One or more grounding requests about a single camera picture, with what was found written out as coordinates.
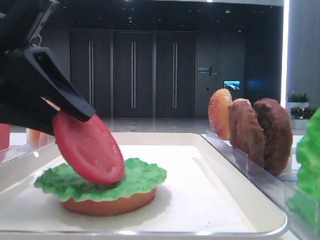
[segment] glossy floor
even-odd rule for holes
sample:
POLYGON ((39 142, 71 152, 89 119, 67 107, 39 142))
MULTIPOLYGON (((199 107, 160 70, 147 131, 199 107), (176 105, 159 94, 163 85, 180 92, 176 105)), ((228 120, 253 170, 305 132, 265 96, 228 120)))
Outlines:
MULTIPOLYGON (((210 129, 208 118, 167 118, 167 117, 116 117, 103 118, 111 132, 143 133, 195 133, 205 134, 210 129)), ((12 133, 25 133, 26 129, 13 126, 12 133)), ((305 135, 304 129, 293 129, 294 135, 305 135)))

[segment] door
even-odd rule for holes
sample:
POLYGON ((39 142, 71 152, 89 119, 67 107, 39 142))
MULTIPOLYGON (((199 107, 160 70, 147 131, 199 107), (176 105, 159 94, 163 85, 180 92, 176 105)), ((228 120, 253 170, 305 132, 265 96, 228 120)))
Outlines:
POLYGON ((114 33, 115 117, 152 117, 152 59, 152 33, 114 33))
POLYGON ((111 116, 109 31, 72 30, 71 82, 100 117, 111 116))
POLYGON ((156 116, 194 113, 195 37, 192 33, 156 35, 156 116))

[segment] screen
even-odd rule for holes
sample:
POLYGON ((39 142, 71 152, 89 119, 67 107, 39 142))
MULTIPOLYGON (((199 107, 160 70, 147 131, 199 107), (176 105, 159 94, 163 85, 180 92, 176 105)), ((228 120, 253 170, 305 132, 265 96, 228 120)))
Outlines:
POLYGON ((232 91, 239 91, 240 81, 224 81, 224 88, 232 91))

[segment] dark wall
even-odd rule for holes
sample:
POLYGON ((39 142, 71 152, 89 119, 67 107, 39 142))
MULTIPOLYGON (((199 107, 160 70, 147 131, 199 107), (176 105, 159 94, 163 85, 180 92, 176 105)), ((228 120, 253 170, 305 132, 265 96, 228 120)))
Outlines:
POLYGON ((242 32, 200 32, 196 35, 194 115, 208 116, 212 94, 224 87, 224 81, 240 81, 240 91, 231 91, 233 99, 244 95, 245 36, 242 32), (212 67, 217 75, 198 73, 212 67))
POLYGON ((283 10, 245 33, 244 97, 253 104, 262 98, 280 102, 283 10))
POLYGON ((306 92, 309 105, 320 107, 320 1, 291 0, 287 93, 306 92))
POLYGON ((70 30, 68 28, 47 28, 41 31, 41 36, 41 46, 50 48, 64 74, 70 80, 70 30))

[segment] ceiling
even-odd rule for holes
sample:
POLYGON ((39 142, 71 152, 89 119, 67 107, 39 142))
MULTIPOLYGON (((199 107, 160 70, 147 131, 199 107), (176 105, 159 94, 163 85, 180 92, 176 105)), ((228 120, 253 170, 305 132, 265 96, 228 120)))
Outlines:
MULTIPOLYGON (((13 0, 1 0, 6 13, 13 0)), ((283 7, 154 0, 60 0, 47 28, 145 31, 245 31, 282 15, 283 7)))

